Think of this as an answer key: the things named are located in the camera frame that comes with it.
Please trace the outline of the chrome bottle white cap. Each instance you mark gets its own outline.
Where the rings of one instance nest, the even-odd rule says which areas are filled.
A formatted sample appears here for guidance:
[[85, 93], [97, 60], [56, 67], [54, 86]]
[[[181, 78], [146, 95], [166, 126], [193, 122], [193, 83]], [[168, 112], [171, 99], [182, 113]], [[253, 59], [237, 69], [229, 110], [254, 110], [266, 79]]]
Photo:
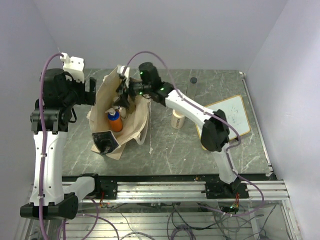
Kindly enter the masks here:
[[119, 112], [119, 115], [120, 115], [120, 117], [122, 119], [126, 119], [127, 118], [127, 110], [126, 110], [126, 108], [116, 105], [116, 106], [114, 106], [114, 109]]

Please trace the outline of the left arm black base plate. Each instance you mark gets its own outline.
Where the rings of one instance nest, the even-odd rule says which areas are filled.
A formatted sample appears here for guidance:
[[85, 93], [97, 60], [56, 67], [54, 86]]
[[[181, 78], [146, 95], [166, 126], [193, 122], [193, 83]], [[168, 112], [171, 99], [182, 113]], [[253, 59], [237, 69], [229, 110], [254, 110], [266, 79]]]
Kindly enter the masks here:
[[116, 200], [118, 184], [116, 182], [101, 182], [96, 197], [103, 200]]

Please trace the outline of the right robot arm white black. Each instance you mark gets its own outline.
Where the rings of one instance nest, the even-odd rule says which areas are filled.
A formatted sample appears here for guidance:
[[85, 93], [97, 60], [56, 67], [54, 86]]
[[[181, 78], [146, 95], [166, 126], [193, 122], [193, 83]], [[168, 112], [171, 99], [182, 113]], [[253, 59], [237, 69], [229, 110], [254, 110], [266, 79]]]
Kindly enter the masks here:
[[151, 62], [142, 63], [138, 70], [140, 80], [129, 77], [126, 73], [127, 66], [117, 67], [120, 84], [116, 89], [119, 97], [116, 105], [127, 109], [130, 100], [147, 95], [154, 102], [178, 111], [194, 122], [201, 129], [201, 145], [214, 154], [222, 182], [221, 194], [226, 198], [233, 197], [238, 192], [241, 180], [229, 154], [229, 134], [233, 127], [227, 122], [226, 114], [221, 109], [212, 111], [200, 105], [175, 89], [171, 83], [162, 81], [157, 68]]

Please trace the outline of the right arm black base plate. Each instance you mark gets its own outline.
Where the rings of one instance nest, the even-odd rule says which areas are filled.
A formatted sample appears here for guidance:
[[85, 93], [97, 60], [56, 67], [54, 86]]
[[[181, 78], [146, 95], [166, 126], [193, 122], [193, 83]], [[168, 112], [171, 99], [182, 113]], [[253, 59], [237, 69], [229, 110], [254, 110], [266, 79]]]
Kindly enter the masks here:
[[245, 183], [240, 183], [233, 188], [224, 182], [206, 182], [205, 194], [207, 199], [235, 199], [238, 194], [240, 199], [248, 199], [249, 193]]

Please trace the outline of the orange pump bottle blue collar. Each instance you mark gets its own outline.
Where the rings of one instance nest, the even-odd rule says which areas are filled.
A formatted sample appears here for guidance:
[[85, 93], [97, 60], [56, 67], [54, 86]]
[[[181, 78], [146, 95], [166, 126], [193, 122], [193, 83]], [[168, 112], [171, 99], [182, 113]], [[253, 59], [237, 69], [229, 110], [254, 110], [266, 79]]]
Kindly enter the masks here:
[[105, 113], [107, 114], [107, 121], [110, 130], [115, 133], [119, 133], [120, 131], [122, 131], [123, 123], [119, 112], [114, 108], [110, 108]]

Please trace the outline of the cream canvas tote bag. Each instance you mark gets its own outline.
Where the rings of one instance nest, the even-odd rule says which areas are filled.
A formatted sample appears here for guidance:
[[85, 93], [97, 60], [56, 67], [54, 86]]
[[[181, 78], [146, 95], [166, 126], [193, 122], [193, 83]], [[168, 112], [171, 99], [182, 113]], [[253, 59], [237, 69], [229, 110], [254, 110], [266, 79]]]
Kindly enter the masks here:
[[135, 140], [138, 145], [145, 141], [148, 131], [151, 101], [142, 96], [128, 99], [129, 108], [116, 104], [120, 95], [116, 89], [120, 86], [118, 65], [103, 77], [97, 90], [95, 105], [87, 114], [93, 139], [91, 151], [119, 160], [127, 142]]

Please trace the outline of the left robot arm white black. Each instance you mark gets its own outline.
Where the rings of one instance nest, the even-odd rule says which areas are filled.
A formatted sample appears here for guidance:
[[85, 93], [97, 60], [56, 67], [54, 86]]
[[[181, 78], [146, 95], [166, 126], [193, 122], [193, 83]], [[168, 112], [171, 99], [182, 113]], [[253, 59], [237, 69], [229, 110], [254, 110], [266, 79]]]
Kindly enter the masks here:
[[62, 160], [69, 124], [77, 121], [75, 105], [93, 106], [96, 79], [90, 78], [89, 90], [83, 70], [52, 68], [40, 78], [41, 97], [30, 116], [35, 143], [35, 174], [29, 202], [20, 208], [22, 218], [38, 220], [74, 219], [79, 202], [102, 193], [99, 176], [86, 173], [63, 187]]

